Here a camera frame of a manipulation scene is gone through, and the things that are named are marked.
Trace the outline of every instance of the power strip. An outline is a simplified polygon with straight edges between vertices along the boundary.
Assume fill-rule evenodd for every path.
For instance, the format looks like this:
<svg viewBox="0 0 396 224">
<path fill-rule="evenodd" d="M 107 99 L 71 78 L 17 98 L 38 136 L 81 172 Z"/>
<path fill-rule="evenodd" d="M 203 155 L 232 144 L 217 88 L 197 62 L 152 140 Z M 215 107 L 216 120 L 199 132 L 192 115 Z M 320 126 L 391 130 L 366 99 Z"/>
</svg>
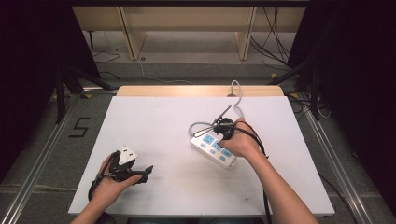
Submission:
<svg viewBox="0 0 396 224">
<path fill-rule="evenodd" d="M 221 148 L 219 146 L 219 139 L 212 134 L 206 133 L 199 137 L 193 137 L 190 142 L 193 147 L 222 168 L 228 169 L 231 166 L 235 166 L 235 155 L 227 150 L 227 148 Z"/>
</svg>

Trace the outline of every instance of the floor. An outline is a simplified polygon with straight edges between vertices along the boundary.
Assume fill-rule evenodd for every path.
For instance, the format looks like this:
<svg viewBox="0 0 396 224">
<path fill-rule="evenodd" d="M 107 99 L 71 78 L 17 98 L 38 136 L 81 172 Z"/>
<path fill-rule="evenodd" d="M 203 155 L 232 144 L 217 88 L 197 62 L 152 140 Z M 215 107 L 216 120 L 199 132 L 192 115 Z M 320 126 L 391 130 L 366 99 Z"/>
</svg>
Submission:
<svg viewBox="0 0 396 224">
<path fill-rule="evenodd" d="M 90 43 L 88 34 L 84 32 L 84 35 L 87 43 Z M 266 35 L 253 34 L 259 43 L 263 43 Z M 280 38 L 284 46 L 290 49 L 294 34 L 281 34 Z M 240 61 L 231 33 L 148 33 L 139 55 L 140 64 L 130 60 L 122 33 L 93 32 L 92 40 L 92 55 L 95 55 L 93 58 L 102 72 L 102 80 L 113 86 L 165 85 L 169 84 L 165 81 L 175 80 L 184 81 L 177 84 L 192 82 L 226 85 L 231 84 L 233 79 L 242 80 L 242 85 L 265 84 L 273 75 L 281 76 L 285 73 L 276 69 L 285 68 L 276 60 L 264 58 L 265 63 L 275 68 L 263 65 L 262 56 L 251 46 L 247 60 Z M 268 41 L 266 47 L 276 56 L 282 56 L 277 53 L 277 44 L 273 38 Z M 290 79 L 282 83 L 283 91 L 294 91 L 293 82 L 294 79 Z M 87 90 L 97 89 L 86 80 L 81 80 L 81 83 Z M 68 206 L 73 200 L 106 115 L 106 109 L 114 94 L 115 92 L 103 91 L 90 91 L 82 97 L 66 94 L 65 100 L 70 114 L 62 129 L 57 129 L 59 126 L 55 125 L 56 98 L 49 100 L 35 134 L 0 185 L 1 218 L 7 214 L 7 209 L 18 196 L 37 159 L 42 158 L 43 148 L 51 147 L 49 139 L 52 132 L 57 130 L 60 132 L 59 138 L 54 139 L 53 150 L 45 157 L 44 167 L 38 172 L 39 178 L 32 191 L 28 193 L 27 201 L 21 204 L 22 210 L 17 214 L 17 223 L 66 223 L 73 219 L 67 214 Z M 296 111 L 300 110 L 298 104 L 291 103 L 291 106 Z M 329 110 L 325 109 L 323 113 L 327 115 Z M 323 116 L 320 122 L 312 122 L 309 112 L 302 111 L 295 115 L 318 172 L 341 191 L 342 196 L 348 196 L 348 189 L 345 189 L 345 184 L 340 183 L 329 160 L 328 151 L 323 146 L 330 144 L 331 151 L 335 153 L 350 181 L 349 185 L 356 190 L 359 202 L 365 208 L 368 221 L 364 223 L 396 223 L 395 217 L 365 173 L 359 159 L 354 157 L 353 149 L 345 139 L 336 118 L 330 116 L 326 119 L 326 116 Z M 78 118 L 90 118 L 80 122 L 80 125 L 89 127 L 89 130 L 84 137 L 71 138 L 70 135 L 81 134 L 81 131 L 74 129 Z M 328 143 L 318 140 L 315 127 L 323 128 L 324 132 L 320 134 L 328 137 Z M 354 223 L 336 191 L 325 181 L 323 183 L 336 212 L 331 217 L 320 217 L 319 223 Z M 116 220 L 118 223 L 124 223 L 126 217 L 116 217 Z"/>
</svg>

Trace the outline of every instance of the hand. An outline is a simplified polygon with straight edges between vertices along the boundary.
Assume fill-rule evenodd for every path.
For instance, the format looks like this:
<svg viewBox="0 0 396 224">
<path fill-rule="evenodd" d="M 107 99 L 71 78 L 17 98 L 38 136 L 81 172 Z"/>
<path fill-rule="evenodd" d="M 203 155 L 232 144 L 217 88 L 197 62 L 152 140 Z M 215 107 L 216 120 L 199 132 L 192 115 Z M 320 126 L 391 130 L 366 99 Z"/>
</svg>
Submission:
<svg viewBox="0 0 396 224">
<path fill-rule="evenodd" d="M 245 121 L 245 119 L 240 118 L 235 122 L 237 128 L 254 134 L 253 130 L 251 130 L 245 123 L 239 121 Z M 237 130 L 235 130 L 233 137 L 230 140 L 219 141 L 219 146 L 227 148 L 237 157 L 246 157 L 249 154 L 260 150 L 259 145 L 251 136 Z"/>
<path fill-rule="evenodd" d="M 102 167 L 100 168 L 100 171 L 105 167 L 106 162 L 109 159 L 110 156 L 108 156 L 102 162 Z M 142 178 L 142 175 L 133 175 L 122 182 L 117 182 L 109 176 L 104 177 L 93 192 L 91 202 L 100 204 L 104 208 L 108 208 L 119 198 L 120 194 L 125 189 L 137 183 L 140 178 Z"/>
</svg>

